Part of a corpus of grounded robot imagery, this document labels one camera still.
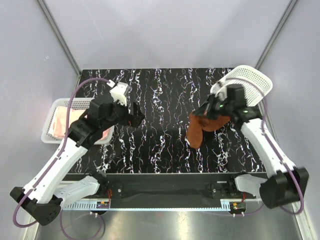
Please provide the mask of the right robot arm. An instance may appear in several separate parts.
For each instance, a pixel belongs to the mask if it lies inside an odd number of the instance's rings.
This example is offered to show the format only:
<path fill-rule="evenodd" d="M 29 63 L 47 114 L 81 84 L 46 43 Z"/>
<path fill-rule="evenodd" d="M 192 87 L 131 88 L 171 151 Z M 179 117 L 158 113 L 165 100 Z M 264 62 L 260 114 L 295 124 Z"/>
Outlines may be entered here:
<path fill-rule="evenodd" d="M 283 209 L 287 204 L 299 202 L 300 208 L 295 214 L 302 213 L 309 173 L 286 157 L 270 135 L 260 111 L 248 106 L 242 84 L 230 84 L 225 87 L 225 93 L 210 94 L 205 103 L 189 115 L 189 146 L 198 149 L 204 132 L 215 131 L 228 121 L 232 121 L 252 144 L 267 174 L 267 178 L 238 174 L 227 185 L 228 195 L 236 199 L 249 193 L 260 198 L 269 209 Z"/>

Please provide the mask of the pink towel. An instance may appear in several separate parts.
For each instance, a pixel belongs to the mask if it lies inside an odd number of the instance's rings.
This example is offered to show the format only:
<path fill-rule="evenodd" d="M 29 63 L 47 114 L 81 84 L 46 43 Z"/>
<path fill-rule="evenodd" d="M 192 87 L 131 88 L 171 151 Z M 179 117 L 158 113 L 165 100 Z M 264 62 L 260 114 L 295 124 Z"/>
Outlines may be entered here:
<path fill-rule="evenodd" d="M 54 113 L 53 113 L 53 119 L 51 121 L 51 124 L 49 126 L 48 134 L 51 137 L 57 138 L 59 140 L 63 139 L 65 137 L 66 132 L 66 121 L 67 121 L 67 107 L 66 106 L 58 106 Z M 84 109 L 70 109 L 69 114 L 69 123 L 68 127 L 71 126 L 71 123 L 76 121 L 83 113 L 85 112 Z M 111 127 L 107 130 L 105 130 L 102 133 L 102 138 L 98 140 L 95 144 L 96 145 L 102 145 L 109 143 L 112 139 L 112 135 L 114 133 L 114 127 Z"/>

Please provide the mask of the brown towel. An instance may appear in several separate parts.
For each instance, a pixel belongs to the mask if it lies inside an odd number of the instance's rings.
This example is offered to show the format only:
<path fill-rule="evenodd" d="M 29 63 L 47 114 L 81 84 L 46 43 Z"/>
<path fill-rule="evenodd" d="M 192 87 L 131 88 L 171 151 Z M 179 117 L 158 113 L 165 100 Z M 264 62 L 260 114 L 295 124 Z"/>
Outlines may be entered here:
<path fill-rule="evenodd" d="M 193 112 L 189 115 L 189 126 L 186 131 L 186 140 L 193 149 L 199 149 L 203 142 L 203 132 L 214 132 L 227 124 L 231 118 L 219 115 L 217 119 L 208 119 L 197 116 Z"/>

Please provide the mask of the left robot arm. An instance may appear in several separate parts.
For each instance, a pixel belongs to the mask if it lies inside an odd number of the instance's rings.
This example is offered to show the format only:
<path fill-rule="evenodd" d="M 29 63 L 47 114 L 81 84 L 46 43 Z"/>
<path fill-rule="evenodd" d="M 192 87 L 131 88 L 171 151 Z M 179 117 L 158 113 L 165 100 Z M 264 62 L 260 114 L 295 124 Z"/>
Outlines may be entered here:
<path fill-rule="evenodd" d="M 102 138 L 103 132 L 115 125 L 138 128 L 145 115 L 137 102 L 133 113 L 119 100 L 97 97 L 72 124 L 57 151 L 43 169 L 24 187 L 14 187 L 10 196 L 42 226 L 50 224 L 61 210 L 87 196 L 103 198 L 108 193 L 108 180 L 102 173 L 91 173 L 65 187 L 59 187 L 75 162 Z"/>

